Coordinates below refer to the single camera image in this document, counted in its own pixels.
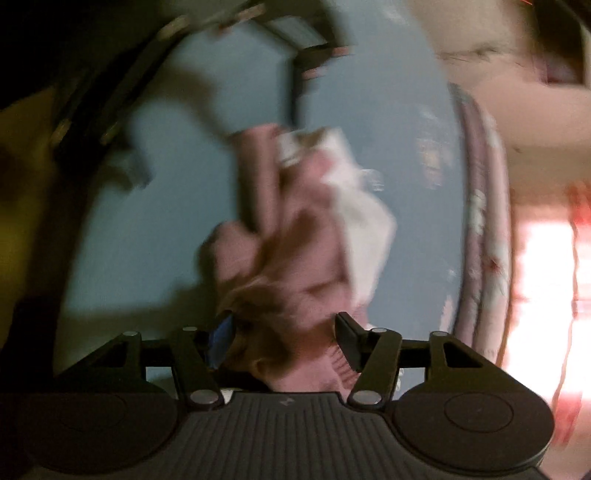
white cloth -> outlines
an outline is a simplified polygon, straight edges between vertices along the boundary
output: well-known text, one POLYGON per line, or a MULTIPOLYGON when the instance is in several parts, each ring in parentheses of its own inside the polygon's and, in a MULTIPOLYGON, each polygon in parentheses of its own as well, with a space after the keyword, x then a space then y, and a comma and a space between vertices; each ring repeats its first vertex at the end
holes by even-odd
MULTIPOLYGON (((300 142, 293 133, 282 134, 279 144, 285 166, 299 160, 300 142)), ((366 306, 388 259, 396 219, 375 195, 365 190, 365 172, 353 159, 339 128, 324 130, 313 148, 325 150, 334 162, 323 181, 335 193, 335 215, 345 237, 352 303, 355 308, 366 306)))

circular pad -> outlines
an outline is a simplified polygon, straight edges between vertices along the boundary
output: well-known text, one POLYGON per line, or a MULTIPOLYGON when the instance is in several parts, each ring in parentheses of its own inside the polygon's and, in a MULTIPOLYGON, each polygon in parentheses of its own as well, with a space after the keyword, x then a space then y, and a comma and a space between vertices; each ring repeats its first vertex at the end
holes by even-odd
POLYGON ((513 419, 511 406, 487 393, 464 393, 445 405, 450 422, 468 432, 492 433, 505 428, 513 419))
POLYGON ((75 475, 133 465, 160 447, 177 422, 174 400, 147 385, 146 393, 31 395, 18 419, 23 447, 39 465, 75 475))
POLYGON ((525 391, 404 394, 394 424, 420 456, 448 471, 506 473, 536 465, 554 430, 552 412, 525 391))

ribbed black surface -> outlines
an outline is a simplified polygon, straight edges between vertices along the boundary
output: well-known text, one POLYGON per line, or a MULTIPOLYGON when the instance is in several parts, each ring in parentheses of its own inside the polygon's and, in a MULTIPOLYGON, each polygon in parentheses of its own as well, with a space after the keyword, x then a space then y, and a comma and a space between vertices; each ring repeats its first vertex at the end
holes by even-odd
MULTIPOLYGON (((28 478, 71 480, 75 477, 38 469, 28 478)), ((459 477, 439 472, 411 456, 380 416, 352 411, 336 394, 239 393, 221 410, 190 415, 166 448, 144 463, 110 475, 87 478, 436 480, 459 477)), ((507 478, 541 480, 545 477, 531 470, 507 478)))

pink cloth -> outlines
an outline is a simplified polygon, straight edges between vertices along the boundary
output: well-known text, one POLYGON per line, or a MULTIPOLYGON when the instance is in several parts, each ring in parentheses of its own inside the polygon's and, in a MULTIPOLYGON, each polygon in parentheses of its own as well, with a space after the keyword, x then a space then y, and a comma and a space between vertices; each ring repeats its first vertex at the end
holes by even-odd
MULTIPOLYGON (((338 391, 346 398, 358 375, 335 341, 334 316, 350 311, 351 295, 332 191, 321 183, 332 162, 310 150, 281 168, 280 132, 263 125, 236 137, 255 231, 227 222, 214 233, 218 308, 238 319, 226 366, 272 390, 338 391)), ((354 317, 366 322, 363 312, 354 317)))

